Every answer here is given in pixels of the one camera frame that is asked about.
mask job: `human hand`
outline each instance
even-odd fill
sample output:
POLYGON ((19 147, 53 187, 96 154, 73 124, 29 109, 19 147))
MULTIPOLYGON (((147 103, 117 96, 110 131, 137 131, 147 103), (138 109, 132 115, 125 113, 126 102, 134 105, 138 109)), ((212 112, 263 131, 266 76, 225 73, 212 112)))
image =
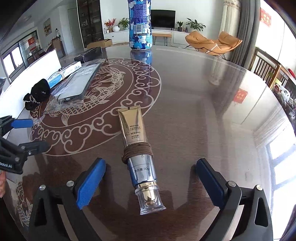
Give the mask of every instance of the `human hand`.
POLYGON ((5 171, 1 171, 1 174, 0 174, 0 198, 2 198, 5 194, 5 183, 6 183, 5 171))

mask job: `circular table decoration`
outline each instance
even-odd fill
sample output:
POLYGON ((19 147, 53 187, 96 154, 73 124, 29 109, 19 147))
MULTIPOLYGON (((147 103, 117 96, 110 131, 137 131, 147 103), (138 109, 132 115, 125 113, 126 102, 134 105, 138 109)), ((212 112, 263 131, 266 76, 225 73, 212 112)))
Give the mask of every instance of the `circular table decoration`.
POLYGON ((47 105, 43 102, 31 111, 30 139, 46 140, 50 149, 45 154, 51 156, 89 150, 120 133, 118 108, 140 105, 145 115, 160 90, 160 76, 150 65, 134 59, 106 59, 82 101, 48 114, 43 114, 47 105))

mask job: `brown elastic band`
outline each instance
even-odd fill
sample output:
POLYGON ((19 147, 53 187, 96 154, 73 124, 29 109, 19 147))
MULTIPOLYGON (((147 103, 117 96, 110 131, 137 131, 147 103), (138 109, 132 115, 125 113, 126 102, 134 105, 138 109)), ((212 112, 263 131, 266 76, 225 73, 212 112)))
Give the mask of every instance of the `brown elastic band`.
POLYGON ((124 164, 127 164, 129 158, 145 154, 153 156, 150 144, 148 142, 134 143, 124 148, 121 160, 124 164))

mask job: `blue gripper pad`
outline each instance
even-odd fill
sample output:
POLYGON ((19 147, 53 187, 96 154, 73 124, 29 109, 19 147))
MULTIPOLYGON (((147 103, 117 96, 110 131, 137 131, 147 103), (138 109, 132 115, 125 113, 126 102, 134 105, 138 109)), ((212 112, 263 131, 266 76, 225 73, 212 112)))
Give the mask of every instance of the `blue gripper pad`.
POLYGON ((219 207, 220 209, 224 207, 225 205, 225 192, 216 179, 214 173, 216 175, 220 175, 222 180, 225 181, 225 179, 222 177, 222 175, 219 172, 215 172, 213 168, 209 165, 209 167, 204 162, 205 159, 199 159, 196 162, 195 171, 198 174, 202 184, 204 185, 207 193, 209 194, 212 203, 214 206, 219 207))
POLYGON ((33 126, 32 119, 16 119, 11 123, 11 127, 19 129, 19 128, 30 128, 33 126))
POLYGON ((106 162, 104 159, 98 158, 95 162, 97 163, 90 170, 77 192, 76 203, 80 210, 89 204, 106 171, 106 162))

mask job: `black velvet hair accessory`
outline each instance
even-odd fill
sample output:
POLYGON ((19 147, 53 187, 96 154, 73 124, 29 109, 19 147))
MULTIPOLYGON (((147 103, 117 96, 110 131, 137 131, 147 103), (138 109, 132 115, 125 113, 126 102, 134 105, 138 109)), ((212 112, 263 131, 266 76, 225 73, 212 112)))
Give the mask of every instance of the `black velvet hair accessory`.
POLYGON ((35 109, 39 103, 45 101, 50 96, 50 87, 46 79, 40 80, 34 84, 31 89, 31 93, 24 96, 26 110, 35 109))

